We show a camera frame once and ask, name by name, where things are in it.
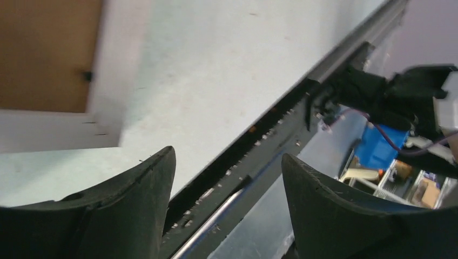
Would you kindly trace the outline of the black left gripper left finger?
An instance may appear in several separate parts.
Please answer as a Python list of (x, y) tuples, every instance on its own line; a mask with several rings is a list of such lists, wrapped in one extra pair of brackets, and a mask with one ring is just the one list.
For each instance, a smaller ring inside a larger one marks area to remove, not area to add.
[(158, 258), (175, 170), (167, 146), (62, 200), (1, 208), (1, 258)]

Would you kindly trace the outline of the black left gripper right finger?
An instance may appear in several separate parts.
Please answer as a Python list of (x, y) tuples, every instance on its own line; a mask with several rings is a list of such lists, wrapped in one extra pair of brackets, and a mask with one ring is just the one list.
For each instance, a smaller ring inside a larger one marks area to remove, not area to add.
[(457, 208), (384, 200), (285, 154), (282, 177), (300, 258), (457, 258)]

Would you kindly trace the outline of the white picture frame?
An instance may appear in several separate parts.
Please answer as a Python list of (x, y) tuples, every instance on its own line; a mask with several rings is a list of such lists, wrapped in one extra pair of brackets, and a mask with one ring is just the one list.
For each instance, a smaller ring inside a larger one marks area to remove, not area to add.
[(1, 153), (116, 147), (138, 71), (151, 1), (103, 1), (86, 111), (1, 108)]

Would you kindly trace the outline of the brown backing board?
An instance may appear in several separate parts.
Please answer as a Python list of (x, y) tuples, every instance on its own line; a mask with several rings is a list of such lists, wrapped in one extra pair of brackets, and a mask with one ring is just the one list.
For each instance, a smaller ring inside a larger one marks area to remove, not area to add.
[(103, 1), (1, 1), (1, 108), (86, 111)]

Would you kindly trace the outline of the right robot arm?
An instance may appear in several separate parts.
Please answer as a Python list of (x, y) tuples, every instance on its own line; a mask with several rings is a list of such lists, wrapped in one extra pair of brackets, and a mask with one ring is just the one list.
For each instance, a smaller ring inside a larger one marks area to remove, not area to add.
[(368, 114), (375, 125), (414, 131), (422, 137), (444, 137), (436, 124), (433, 100), (451, 97), (443, 85), (455, 75), (456, 66), (439, 64), (410, 67), (386, 79), (349, 65), (323, 83), (316, 82), (315, 90), (306, 94), (306, 122), (314, 111), (330, 117), (337, 105), (344, 105)]

